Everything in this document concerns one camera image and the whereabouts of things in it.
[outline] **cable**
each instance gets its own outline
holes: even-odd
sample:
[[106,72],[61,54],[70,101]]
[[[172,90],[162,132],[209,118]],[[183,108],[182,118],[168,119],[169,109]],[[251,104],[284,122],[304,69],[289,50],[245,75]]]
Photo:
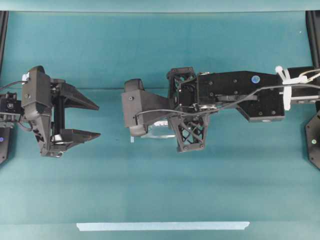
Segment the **cable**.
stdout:
[[244,102],[246,99],[248,99],[249,97],[253,96],[254,94],[256,94],[257,92],[260,92],[262,90],[268,90],[268,89],[280,89],[280,88],[284,88],[284,87],[305,87],[305,88],[315,88],[315,89],[320,89],[320,86],[318,85],[314,85],[314,84],[307,84],[307,83],[296,83],[296,84],[286,84],[286,85],[274,85],[274,86],[263,86],[260,88],[257,88],[256,90],[252,91],[251,93],[249,93],[248,95],[246,95],[243,98],[240,98],[237,101],[225,104],[221,107],[218,107],[216,109],[213,110],[205,110],[205,111],[198,111],[198,112],[193,112],[193,113],[188,113],[188,112],[184,112],[184,111],[178,111],[178,110],[172,110],[172,109],[153,109],[153,110],[146,110],[146,111],[141,111],[138,112],[135,116],[139,116],[141,114],[146,114],[146,113],[152,113],[152,112],[171,112],[171,113],[178,113],[181,114],[181,116],[199,116],[199,115],[203,115],[203,114],[213,114],[213,113],[217,113],[220,110],[229,108],[231,106],[237,105],[239,103]]
[[24,126],[20,121],[17,121],[16,123],[18,124],[18,126],[19,126],[23,131],[31,132],[31,131],[33,130],[32,128],[28,128],[28,127]]
[[172,110],[172,109],[153,109],[153,110],[146,110],[138,112],[135,116],[139,116],[141,114],[147,114],[152,112],[171,112],[171,113],[177,113],[177,114],[185,114],[184,111],[178,111],[178,110]]
[[313,81],[314,79],[320,77],[320,68],[309,70],[309,71],[304,71],[304,72],[300,73],[299,77],[302,77],[306,74],[310,74],[310,73],[314,73],[314,72],[319,72],[319,73],[317,73],[316,75],[313,75],[312,77],[309,77],[307,80],[307,82],[309,83],[309,82]]
[[0,91],[4,90],[4,89],[7,89],[9,87],[11,87],[12,85],[16,85],[16,84],[26,84],[27,81],[14,81],[12,83],[9,83],[8,85],[5,85],[3,87],[0,87]]

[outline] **teal table surface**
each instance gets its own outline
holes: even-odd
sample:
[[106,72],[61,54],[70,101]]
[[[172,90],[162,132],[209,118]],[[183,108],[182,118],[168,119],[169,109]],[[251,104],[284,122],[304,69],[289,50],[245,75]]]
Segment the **teal table surface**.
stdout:
[[[121,93],[141,77],[167,95],[170,68],[252,70],[311,65],[305,13],[91,14],[11,12],[1,85],[42,64],[100,106],[66,110],[66,128],[101,133],[62,158],[40,157],[16,128],[0,165],[0,239],[303,239],[320,236],[320,171],[304,125],[314,105],[285,120],[212,116],[206,148],[177,153],[176,140],[135,138]],[[245,230],[80,232],[76,223],[246,221]]]

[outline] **black cable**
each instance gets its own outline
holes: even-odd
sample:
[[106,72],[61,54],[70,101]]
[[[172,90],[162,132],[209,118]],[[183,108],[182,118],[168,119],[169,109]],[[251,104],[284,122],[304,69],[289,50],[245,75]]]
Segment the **black cable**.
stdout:
[[262,90],[268,90],[268,89],[279,89],[279,88],[284,88],[284,87],[305,87],[305,88],[315,88],[315,89],[320,89],[320,86],[318,85],[314,85],[314,84],[308,84],[308,83],[296,83],[296,84],[286,84],[286,85],[274,85],[274,86],[263,86],[260,88],[257,88],[256,90],[252,91],[251,93],[249,93],[248,95],[246,95],[245,97],[225,104],[221,107],[218,107],[216,109],[212,109],[212,110],[205,110],[205,111],[198,111],[198,112],[193,112],[193,113],[188,113],[188,112],[184,112],[184,111],[178,111],[178,110],[173,110],[173,109],[153,109],[153,110],[146,110],[146,111],[141,111],[138,112],[136,114],[136,116],[139,116],[141,114],[146,114],[146,113],[151,113],[151,112],[172,112],[172,113],[178,113],[181,114],[181,116],[199,116],[199,115],[203,115],[203,114],[214,114],[217,113],[220,110],[229,108],[231,106],[237,105],[239,103],[244,102],[247,98],[253,96],[254,94],[256,94],[257,92],[260,92]]
[[18,126],[19,126],[23,131],[31,132],[31,131],[33,130],[32,127],[31,127],[31,128],[28,128],[28,127],[24,126],[20,121],[17,121],[16,123],[18,124]]
[[16,85],[16,84],[26,84],[27,81],[14,81],[12,83],[9,83],[8,85],[5,85],[3,87],[0,87],[0,91],[4,90],[4,89],[7,89],[9,87],[11,87],[12,85]]

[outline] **metal plate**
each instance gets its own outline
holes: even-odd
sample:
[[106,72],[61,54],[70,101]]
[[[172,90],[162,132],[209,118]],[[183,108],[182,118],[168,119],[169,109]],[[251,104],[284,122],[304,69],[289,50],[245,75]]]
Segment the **metal plate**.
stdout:
[[10,129],[9,127],[0,127],[0,164],[8,158]]
[[309,160],[320,169],[320,112],[305,126]]

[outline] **parallel jaw gripper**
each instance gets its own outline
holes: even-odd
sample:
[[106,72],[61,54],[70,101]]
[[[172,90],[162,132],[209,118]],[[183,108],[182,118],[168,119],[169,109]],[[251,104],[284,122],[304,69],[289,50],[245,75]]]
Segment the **parallel jaw gripper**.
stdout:
[[65,108],[99,110],[74,86],[50,78],[42,66],[30,69],[26,80],[22,88],[22,120],[30,124],[42,156],[59,158],[73,146],[100,136],[96,132],[65,129]]

